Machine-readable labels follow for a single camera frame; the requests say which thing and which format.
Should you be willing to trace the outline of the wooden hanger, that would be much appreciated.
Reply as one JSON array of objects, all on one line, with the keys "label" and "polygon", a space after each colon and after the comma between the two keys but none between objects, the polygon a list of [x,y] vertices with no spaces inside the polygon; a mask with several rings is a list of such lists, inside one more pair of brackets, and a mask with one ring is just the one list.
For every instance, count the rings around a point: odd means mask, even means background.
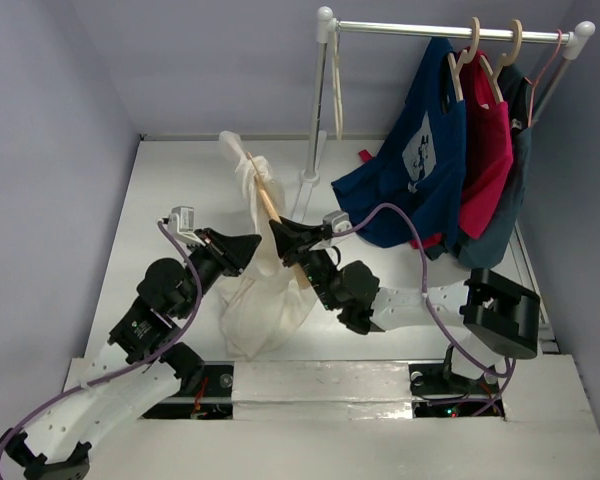
[{"label": "wooden hanger", "polygon": [[[275,221],[277,223],[280,223],[281,218],[280,218],[280,216],[276,210],[276,207],[266,189],[266,185],[263,181],[263,178],[260,175],[259,169],[258,169],[258,167],[255,163],[255,160],[253,159],[253,156],[251,155],[250,152],[246,153],[246,158],[250,161],[250,163],[252,164],[252,166],[254,168],[256,189],[257,189],[258,195],[262,201],[262,204],[267,212],[269,219],[272,221]],[[298,265],[294,265],[293,267],[291,267],[291,270],[293,271],[296,281],[298,283],[298,286],[301,290],[306,290],[311,287],[309,280],[307,279],[303,270]]]},{"label": "wooden hanger", "polygon": [[469,64],[477,53],[480,41],[480,27],[481,25],[479,19],[477,17],[473,17],[471,19],[471,36],[469,47],[467,49],[463,49],[458,57],[456,57],[454,53],[449,53],[447,55],[449,72],[456,102],[461,102],[464,100],[460,73],[462,67],[466,64]]},{"label": "wooden hanger", "polygon": [[501,53],[495,67],[491,66],[484,55],[481,55],[479,60],[479,65],[485,74],[495,104],[501,104],[504,101],[504,97],[498,84],[498,78],[505,67],[511,66],[515,62],[522,45],[523,28],[521,21],[513,19],[510,22],[510,27],[512,31],[513,49],[509,53]]}]

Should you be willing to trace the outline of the white t shirt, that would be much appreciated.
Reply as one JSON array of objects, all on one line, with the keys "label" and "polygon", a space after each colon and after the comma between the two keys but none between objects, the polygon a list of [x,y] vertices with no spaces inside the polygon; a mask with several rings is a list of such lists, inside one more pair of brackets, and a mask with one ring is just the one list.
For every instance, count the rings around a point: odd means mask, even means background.
[{"label": "white t shirt", "polygon": [[301,271],[285,267],[278,258],[270,213],[284,213],[286,199],[269,161],[249,155],[241,137],[231,131],[219,134],[219,150],[235,166],[254,231],[262,237],[244,272],[216,285],[224,305],[220,329],[227,351],[253,360],[286,343],[305,322],[317,297]]}]

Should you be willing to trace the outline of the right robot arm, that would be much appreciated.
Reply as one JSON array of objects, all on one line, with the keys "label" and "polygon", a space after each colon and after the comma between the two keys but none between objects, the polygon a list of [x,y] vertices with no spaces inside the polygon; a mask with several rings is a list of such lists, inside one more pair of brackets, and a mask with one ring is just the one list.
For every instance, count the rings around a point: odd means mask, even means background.
[{"label": "right robot arm", "polygon": [[499,363],[509,377],[515,362],[538,355],[539,296],[493,270],[477,268],[467,280],[442,287],[386,288],[360,260],[337,266],[327,250],[341,228],[288,219],[269,225],[282,263],[299,267],[322,306],[349,330],[412,329],[417,314],[428,313],[449,342],[440,379],[450,391],[466,390]]}]

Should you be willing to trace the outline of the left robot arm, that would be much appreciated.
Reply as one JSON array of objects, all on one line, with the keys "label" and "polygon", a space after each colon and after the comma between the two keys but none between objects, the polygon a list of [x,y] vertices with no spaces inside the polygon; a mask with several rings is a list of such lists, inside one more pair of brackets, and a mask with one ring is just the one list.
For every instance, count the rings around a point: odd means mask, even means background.
[{"label": "left robot arm", "polygon": [[174,241],[181,257],[147,267],[129,310],[76,384],[3,434],[0,475],[9,457],[27,479],[82,479],[114,429],[176,393],[195,392],[205,362],[181,338],[213,284],[242,274],[260,242],[257,234],[225,236],[210,228]]}]

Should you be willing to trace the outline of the blue t shirt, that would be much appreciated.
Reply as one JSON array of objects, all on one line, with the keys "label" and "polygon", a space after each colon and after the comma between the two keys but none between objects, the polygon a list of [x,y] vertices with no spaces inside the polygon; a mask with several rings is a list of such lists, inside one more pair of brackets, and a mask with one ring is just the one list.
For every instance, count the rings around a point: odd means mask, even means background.
[{"label": "blue t shirt", "polygon": [[352,223],[391,203],[410,218],[423,245],[457,237],[467,114],[453,88],[452,54],[448,39],[431,39],[404,108],[375,157],[332,183]]}]

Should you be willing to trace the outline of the dark teal t shirt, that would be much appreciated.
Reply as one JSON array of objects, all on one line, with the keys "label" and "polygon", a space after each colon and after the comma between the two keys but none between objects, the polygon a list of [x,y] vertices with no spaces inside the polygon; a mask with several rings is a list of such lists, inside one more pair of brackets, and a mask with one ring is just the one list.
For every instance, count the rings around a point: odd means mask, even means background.
[{"label": "dark teal t shirt", "polygon": [[422,245],[431,260],[448,253],[465,268],[492,268],[505,255],[523,203],[532,145],[531,81],[517,66],[505,67],[498,78],[504,101],[495,104],[477,61],[462,68],[460,80],[467,140],[457,235],[435,234]]}]

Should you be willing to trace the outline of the red t shirt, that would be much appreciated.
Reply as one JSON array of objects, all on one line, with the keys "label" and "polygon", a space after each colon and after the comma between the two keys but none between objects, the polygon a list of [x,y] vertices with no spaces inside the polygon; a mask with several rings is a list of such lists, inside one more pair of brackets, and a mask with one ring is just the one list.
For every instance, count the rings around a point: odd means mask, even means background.
[{"label": "red t shirt", "polygon": [[508,106],[485,52],[459,72],[453,90],[451,45],[432,40],[404,107],[376,156],[334,183],[343,208],[361,221],[381,203],[411,218],[425,247],[451,247],[487,229],[513,166]]}]

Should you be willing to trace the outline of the wooden hanger under blue shirt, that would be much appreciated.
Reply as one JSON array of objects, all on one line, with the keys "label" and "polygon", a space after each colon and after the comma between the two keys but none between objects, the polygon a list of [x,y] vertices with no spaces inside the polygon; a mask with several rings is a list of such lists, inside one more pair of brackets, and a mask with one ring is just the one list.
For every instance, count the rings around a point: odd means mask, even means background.
[{"label": "wooden hanger under blue shirt", "polygon": [[477,17],[473,17],[471,19],[471,36],[469,47],[467,49],[463,49],[458,57],[456,57],[454,53],[449,53],[447,55],[449,72],[456,102],[461,102],[464,100],[460,73],[462,67],[466,64],[469,64],[477,53],[480,41],[480,27],[481,25],[479,19]]}]

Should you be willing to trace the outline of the wooden hanger under red shirt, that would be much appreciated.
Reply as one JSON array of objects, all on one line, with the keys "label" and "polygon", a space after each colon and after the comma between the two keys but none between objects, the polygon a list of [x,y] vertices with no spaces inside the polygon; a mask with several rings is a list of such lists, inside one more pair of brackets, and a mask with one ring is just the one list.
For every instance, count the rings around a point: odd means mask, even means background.
[{"label": "wooden hanger under red shirt", "polygon": [[511,66],[515,62],[522,45],[523,28],[521,21],[513,19],[510,22],[510,27],[512,31],[513,49],[509,53],[501,53],[495,67],[491,66],[484,55],[481,55],[479,60],[479,65],[485,74],[495,104],[501,104],[504,101],[504,97],[498,84],[498,78],[505,67]]}]

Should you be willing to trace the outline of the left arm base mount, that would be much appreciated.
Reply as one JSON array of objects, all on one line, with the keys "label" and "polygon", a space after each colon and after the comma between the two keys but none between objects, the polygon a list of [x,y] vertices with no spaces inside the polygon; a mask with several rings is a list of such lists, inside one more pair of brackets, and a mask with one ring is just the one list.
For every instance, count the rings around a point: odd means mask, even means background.
[{"label": "left arm base mount", "polygon": [[230,420],[233,418],[234,363],[207,364],[191,393],[177,393],[150,408],[147,420]]}]

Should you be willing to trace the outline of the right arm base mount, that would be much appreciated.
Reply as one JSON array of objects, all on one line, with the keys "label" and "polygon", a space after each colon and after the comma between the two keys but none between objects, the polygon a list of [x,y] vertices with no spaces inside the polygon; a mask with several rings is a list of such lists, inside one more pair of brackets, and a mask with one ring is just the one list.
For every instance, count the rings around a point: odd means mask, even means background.
[{"label": "right arm base mount", "polygon": [[499,417],[504,406],[496,377],[483,372],[470,379],[452,372],[449,346],[442,360],[409,365],[410,392],[416,418]]}]

